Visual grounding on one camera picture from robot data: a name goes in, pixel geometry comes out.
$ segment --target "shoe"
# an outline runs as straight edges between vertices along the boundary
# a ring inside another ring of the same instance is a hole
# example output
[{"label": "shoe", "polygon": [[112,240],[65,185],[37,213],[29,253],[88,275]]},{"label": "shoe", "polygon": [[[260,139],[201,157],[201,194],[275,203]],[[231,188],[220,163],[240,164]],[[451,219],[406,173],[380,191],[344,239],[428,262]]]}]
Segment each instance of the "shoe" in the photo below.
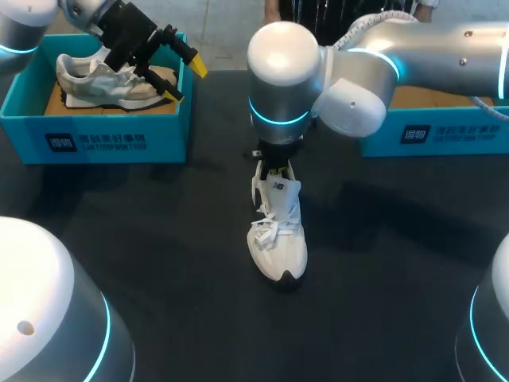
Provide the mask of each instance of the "shoe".
[{"label": "shoe", "polygon": [[[106,64],[109,49],[102,47],[94,56],[73,58],[61,54],[56,59],[56,77],[62,88],[62,101],[68,108],[119,108],[125,111],[146,110],[171,102],[160,97],[152,85],[134,74],[134,67],[124,66],[114,72]],[[170,68],[151,69],[163,80],[177,84]]]},{"label": "shoe", "polygon": [[251,224],[247,245],[260,271],[283,287],[298,285],[308,263],[299,193],[292,166],[262,180],[262,161],[252,181],[253,204],[262,219]]}]

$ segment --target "shoe box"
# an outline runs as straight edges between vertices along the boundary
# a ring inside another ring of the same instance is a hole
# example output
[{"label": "shoe box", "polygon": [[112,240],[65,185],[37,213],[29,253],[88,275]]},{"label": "shoe box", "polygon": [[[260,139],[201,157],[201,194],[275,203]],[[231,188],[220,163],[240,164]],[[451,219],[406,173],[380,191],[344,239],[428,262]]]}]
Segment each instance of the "shoe box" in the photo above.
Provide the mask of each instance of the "shoe box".
[{"label": "shoe box", "polygon": [[[186,41],[184,33],[180,37]],[[27,165],[185,162],[192,106],[192,70],[169,46],[151,64],[178,71],[181,103],[148,111],[67,109],[56,83],[56,58],[89,57],[100,48],[86,34],[48,35],[18,74],[0,111],[0,123]]]},{"label": "shoe box", "polygon": [[[507,101],[483,101],[509,115]],[[509,154],[509,124],[468,97],[400,87],[380,130],[360,145],[364,157]]]}]

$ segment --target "white cable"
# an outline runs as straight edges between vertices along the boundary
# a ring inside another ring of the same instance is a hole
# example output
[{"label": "white cable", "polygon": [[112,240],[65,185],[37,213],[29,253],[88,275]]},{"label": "white cable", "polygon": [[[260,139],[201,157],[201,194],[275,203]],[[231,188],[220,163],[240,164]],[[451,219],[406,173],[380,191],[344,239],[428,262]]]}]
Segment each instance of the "white cable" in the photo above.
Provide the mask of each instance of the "white cable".
[{"label": "white cable", "polygon": [[337,43],[334,44],[334,49],[341,49],[347,42],[349,42],[353,37],[357,34],[365,32],[366,30],[378,25],[386,20],[397,18],[399,20],[407,20],[407,21],[418,21],[417,18],[408,14],[406,12],[402,12],[401,10],[388,10],[386,12],[382,12],[381,14],[373,14],[370,16],[366,16],[365,20],[359,21],[359,25],[354,26],[350,29],[347,34],[345,34],[341,39],[338,40]]},{"label": "white cable", "polygon": [[[378,25],[392,18],[418,22],[417,18],[400,10],[389,10],[387,12],[382,12],[381,14],[364,16],[363,18],[358,20],[359,23],[358,25],[355,25],[354,23],[355,26],[351,28],[341,39],[339,39],[337,43],[334,44],[333,46],[334,49],[340,50],[347,42],[349,42],[353,37],[355,37],[359,33],[365,32],[366,30],[374,27],[375,25]],[[509,123],[508,115],[504,115],[498,112],[492,106],[486,104],[478,97],[470,97],[470,99],[477,107],[480,107],[481,110],[488,113],[492,117],[495,117],[505,123]]]},{"label": "white cable", "polygon": [[477,97],[470,97],[470,99],[475,105],[480,107],[483,111],[487,112],[492,117],[495,117],[501,120],[502,122],[509,123],[509,116],[500,113],[499,111],[495,110],[492,106],[484,103],[481,99]]}]

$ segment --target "table surface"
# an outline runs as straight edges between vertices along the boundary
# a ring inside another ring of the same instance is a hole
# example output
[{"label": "table surface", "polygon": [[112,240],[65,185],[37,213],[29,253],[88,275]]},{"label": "table surface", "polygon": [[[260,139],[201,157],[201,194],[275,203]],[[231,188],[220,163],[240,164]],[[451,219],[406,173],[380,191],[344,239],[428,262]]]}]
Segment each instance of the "table surface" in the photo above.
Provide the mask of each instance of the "table surface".
[{"label": "table surface", "polygon": [[293,161],[309,269],[282,294],[247,249],[247,74],[212,72],[195,101],[186,166],[25,167],[0,135],[0,214],[82,263],[136,380],[455,381],[456,329],[509,232],[509,157],[361,158],[318,127]]}]

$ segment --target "shoelace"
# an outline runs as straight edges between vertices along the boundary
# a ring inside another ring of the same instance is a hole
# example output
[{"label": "shoelace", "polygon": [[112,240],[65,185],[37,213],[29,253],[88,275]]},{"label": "shoelace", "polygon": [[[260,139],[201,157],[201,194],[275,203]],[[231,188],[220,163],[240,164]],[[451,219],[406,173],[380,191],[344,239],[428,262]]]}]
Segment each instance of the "shoelace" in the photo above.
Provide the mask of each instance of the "shoelace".
[{"label": "shoelace", "polygon": [[[293,206],[288,216],[292,216],[292,212],[297,205]],[[252,225],[256,225],[256,234],[254,239],[259,245],[264,246],[267,244],[273,244],[278,235],[293,235],[298,230],[301,221],[298,218],[287,218],[284,220],[275,220],[276,214],[274,212],[268,212],[268,206],[263,204],[260,206],[258,212],[265,215],[265,218],[254,221]]]}]

